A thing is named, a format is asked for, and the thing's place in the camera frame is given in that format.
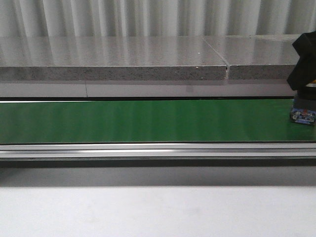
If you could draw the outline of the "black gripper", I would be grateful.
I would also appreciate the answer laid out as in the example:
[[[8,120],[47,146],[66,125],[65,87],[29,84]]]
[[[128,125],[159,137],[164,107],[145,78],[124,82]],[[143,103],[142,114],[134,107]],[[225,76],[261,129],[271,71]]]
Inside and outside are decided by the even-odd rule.
[[[299,90],[316,79],[316,31],[301,34],[292,44],[300,56],[287,83]]]

